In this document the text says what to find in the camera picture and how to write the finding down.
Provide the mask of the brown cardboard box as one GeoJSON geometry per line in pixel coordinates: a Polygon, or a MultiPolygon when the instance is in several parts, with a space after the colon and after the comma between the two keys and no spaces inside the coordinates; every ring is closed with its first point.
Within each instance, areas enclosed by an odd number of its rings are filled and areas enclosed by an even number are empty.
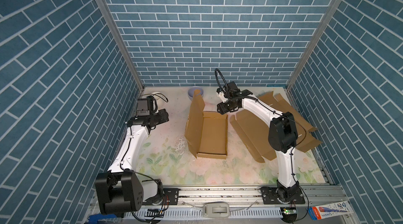
{"type": "Polygon", "coordinates": [[[201,92],[195,90],[184,134],[188,149],[195,158],[225,160],[228,154],[228,116],[204,108],[201,92]]]}

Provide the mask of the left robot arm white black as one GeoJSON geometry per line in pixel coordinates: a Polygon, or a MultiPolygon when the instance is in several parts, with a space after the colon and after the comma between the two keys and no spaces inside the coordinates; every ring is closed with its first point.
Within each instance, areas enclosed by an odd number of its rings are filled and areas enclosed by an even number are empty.
{"type": "Polygon", "coordinates": [[[157,125],[169,121],[168,112],[158,108],[155,97],[151,94],[137,101],[135,116],[126,123],[124,140],[114,161],[96,177],[94,185],[103,215],[123,217],[127,212],[140,210],[144,203],[165,203],[161,180],[136,171],[144,141],[157,125]]]}

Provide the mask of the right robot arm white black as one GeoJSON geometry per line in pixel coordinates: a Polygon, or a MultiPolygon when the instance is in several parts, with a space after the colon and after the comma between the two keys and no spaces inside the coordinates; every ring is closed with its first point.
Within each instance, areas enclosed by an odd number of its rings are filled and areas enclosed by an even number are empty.
{"type": "Polygon", "coordinates": [[[217,96],[221,103],[217,112],[224,115],[243,108],[250,111],[269,127],[268,142],[275,150],[279,167],[277,195],[279,201],[287,204],[299,193],[299,182],[294,172],[294,153],[298,132],[291,113],[277,112],[253,95],[249,90],[241,91],[232,81],[218,85],[217,96]]]}

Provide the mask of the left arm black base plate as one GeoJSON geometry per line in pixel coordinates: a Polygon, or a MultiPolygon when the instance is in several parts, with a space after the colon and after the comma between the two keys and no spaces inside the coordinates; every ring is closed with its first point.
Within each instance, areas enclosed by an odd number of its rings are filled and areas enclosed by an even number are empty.
{"type": "Polygon", "coordinates": [[[158,193],[143,202],[146,206],[177,205],[179,199],[179,188],[164,188],[163,193],[158,193]]]}

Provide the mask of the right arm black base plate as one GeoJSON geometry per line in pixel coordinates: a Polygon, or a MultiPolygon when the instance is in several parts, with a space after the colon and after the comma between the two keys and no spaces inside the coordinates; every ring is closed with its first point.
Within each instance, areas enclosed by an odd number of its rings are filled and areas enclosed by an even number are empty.
{"type": "Polygon", "coordinates": [[[261,187],[261,197],[265,205],[303,205],[305,198],[299,186],[292,188],[261,187]]]}

